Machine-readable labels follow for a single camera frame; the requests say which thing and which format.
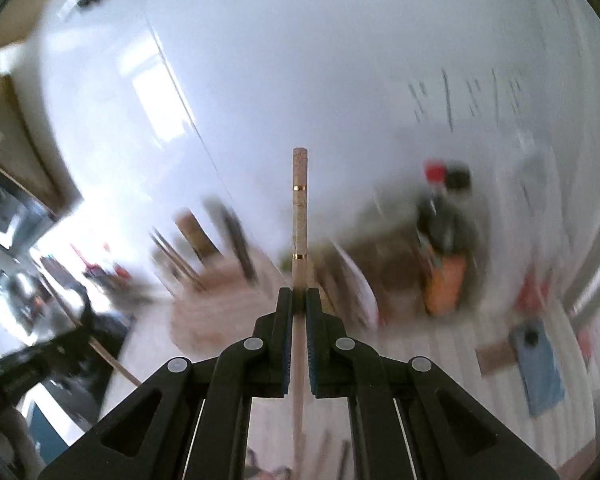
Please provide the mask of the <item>white cylindrical utensil holder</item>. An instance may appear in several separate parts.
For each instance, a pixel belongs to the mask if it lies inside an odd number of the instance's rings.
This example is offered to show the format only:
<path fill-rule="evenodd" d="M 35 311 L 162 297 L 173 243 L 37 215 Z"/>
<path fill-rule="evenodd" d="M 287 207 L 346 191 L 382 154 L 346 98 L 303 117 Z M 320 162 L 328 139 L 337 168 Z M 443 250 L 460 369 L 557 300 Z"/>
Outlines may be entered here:
<path fill-rule="evenodd" d="M 224 257 L 175 295 L 170 336 L 181 352 L 192 358 L 219 352 L 249 336 L 257 318 L 275 310 L 278 291 L 291 285 L 291 275 L 258 250 L 251 261 L 254 281 L 245 278 L 237 258 Z M 347 330 L 378 330 L 373 289 L 347 255 L 331 249 L 310 261 L 308 285 L 318 289 L 323 311 L 339 316 Z"/>

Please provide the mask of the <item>pale speckled chopstick gold bands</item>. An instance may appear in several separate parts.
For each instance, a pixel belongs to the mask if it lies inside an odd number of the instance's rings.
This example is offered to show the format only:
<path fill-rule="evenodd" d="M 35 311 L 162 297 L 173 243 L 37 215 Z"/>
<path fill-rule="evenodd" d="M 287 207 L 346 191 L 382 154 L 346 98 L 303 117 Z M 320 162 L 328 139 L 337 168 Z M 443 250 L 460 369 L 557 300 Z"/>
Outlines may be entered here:
<path fill-rule="evenodd" d="M 294 148 L 292 154 L 292 341 L 291 401 L 292 445 L 294 464 L 292 478 L 301 476 L 304 449 L 303 408 L 306 393 L 306 320 L 304 295 L 308 287 L 308 151 Z"/>

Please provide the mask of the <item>blue phone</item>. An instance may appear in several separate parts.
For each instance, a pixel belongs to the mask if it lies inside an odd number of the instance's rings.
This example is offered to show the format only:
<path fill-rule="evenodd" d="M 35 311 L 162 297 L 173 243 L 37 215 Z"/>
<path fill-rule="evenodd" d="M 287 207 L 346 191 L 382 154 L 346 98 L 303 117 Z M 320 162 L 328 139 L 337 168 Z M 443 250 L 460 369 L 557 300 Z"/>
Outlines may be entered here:
<path fill-rule="evenodd" d="M 554 408 L 565 397 L 565 388 L 553 347 L 540 318 L 529 318 L 508 335 L 524 383 L 532 417 Z"/>

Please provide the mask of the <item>dark bottle red cap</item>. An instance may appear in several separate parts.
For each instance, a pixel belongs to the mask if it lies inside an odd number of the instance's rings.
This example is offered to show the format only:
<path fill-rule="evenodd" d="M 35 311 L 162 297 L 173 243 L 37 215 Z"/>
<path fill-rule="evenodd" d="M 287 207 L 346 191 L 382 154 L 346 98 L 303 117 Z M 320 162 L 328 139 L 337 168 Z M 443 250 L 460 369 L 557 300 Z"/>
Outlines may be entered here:
<path fill-rule="evenodd" d="M 417 204 L 417 253 L 422 304 L 446 318 L 474 299 L 480 287 L 480 238 L 471 206 L 469 168 L 443 160 L 424 162 L 426 191 Z"/>

